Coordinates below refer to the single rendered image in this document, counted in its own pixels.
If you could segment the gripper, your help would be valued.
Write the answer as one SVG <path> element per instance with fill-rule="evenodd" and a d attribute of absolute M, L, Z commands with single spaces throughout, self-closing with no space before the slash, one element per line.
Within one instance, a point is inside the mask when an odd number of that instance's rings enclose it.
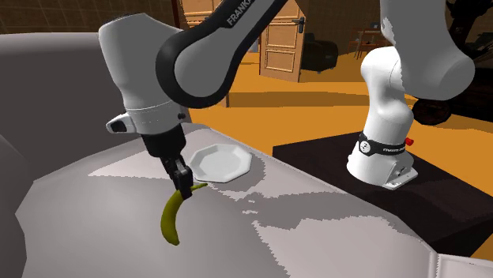
<path fill-rule="evenodd" d="M 181 193 L 183 200 L 191 197 L 191 187 L 194 184 L 193 172 L 180 155 L 186 146 L 182 125 L 178 124 L 163 133 L 142 134 L 141 138 L 148 153 L 153 157 L 160 158 L 165 171 L 170 179 L 174 180 L 175 188 Z"/>

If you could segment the green yellow banana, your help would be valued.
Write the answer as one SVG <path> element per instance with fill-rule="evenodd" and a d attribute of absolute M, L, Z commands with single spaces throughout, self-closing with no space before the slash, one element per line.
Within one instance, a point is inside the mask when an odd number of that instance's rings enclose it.
<path fill-rule="evenodd" d="M 173 246 L 180 244 L 176 228 L 176 217 L 183 202 L 184 198 L 181 192 L 176 190 L 167 200 L 160 219 L 161 234 Z"/>

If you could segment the white octagonal plate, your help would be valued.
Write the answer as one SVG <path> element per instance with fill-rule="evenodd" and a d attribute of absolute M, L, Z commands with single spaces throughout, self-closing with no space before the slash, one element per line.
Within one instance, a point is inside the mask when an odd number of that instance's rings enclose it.
<path fill-rule="evenodd" d="M 238 145 L 214 144 L 197 150 L 189 167 L 203 182 L 230 182 L 250 170 L 252 155 Z"/>

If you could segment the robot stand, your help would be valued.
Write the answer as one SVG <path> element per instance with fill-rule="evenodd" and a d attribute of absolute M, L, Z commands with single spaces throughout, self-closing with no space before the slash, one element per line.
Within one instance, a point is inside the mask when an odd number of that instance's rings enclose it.
<path fill-rule="evenodd" d="M 273 147 L 273 157 L 386 210 L 442 254 L 470 257 L 493 235 L 493 197 L 416 156 L 418 175 L 396 190 L 346 169 L 357 133 Z"/>

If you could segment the wooden panel door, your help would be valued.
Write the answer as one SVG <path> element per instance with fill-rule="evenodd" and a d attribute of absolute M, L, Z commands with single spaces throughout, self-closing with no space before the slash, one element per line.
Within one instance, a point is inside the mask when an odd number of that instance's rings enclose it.
<path fill-rule="evenodd" d="M 306 16 L 295 0 L 287 0 L 260 39 L 259 74 L 299 82 Z"/>

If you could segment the wooden table with chairs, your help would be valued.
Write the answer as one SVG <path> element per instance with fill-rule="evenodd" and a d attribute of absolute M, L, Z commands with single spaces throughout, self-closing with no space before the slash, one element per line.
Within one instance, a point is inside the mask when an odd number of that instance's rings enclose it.
<path fill-rule="evenodd" d="M 348 42 L 348 52 L 354 52 L 353 57 L 359 59 L 363 53 L 375 48 L 388 47 L 391 43 L 384 37 L 381 25 L 371 22 L 369 28 L 353 28 Z"/>

